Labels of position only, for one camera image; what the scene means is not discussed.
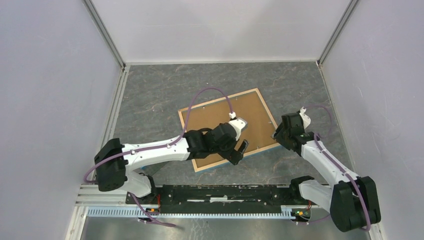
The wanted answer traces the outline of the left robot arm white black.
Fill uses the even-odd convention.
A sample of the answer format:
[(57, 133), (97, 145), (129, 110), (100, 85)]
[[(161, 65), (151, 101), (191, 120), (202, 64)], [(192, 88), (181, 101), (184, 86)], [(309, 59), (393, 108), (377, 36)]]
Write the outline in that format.
[(214, 129), (189, 130), (162, 141), (122, 144), (119, 138), (110, 139), (94, 157), (95, 184), (100, 192), (123, 190), (151, 204), (157, 198), (153, 178), (136, 173), (137, 169), (164, 162), (205, 159), (214, 154), (237, 165), (249, 145), (245, 139), (236, 148), (247, 127), (246, 121), (236, 118)]

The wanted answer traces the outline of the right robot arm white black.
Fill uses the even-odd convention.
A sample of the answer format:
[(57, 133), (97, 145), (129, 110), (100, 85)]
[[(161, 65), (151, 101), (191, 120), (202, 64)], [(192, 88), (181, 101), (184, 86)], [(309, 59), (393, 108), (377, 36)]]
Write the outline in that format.
[(341, 232), (369, 231), (381, 222), (375, 181), (344, 166), (324, 146), (318, 134), (307, 132), (307, 116), (301, 111), (282, 115), (273, 139), (309, 162), (326, 180), (323, 185), (307, 175), (292, 179), (289, 199), (295, 204), (308, 200), (329, 213)]

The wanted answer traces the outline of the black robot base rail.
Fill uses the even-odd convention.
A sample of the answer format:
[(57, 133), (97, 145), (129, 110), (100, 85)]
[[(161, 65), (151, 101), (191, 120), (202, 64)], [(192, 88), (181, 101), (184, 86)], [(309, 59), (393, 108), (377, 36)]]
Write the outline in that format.
[(141, 197), (162, 214), (276, 214), (282, 206), (316, 206), (289, 185), (162, 185)]

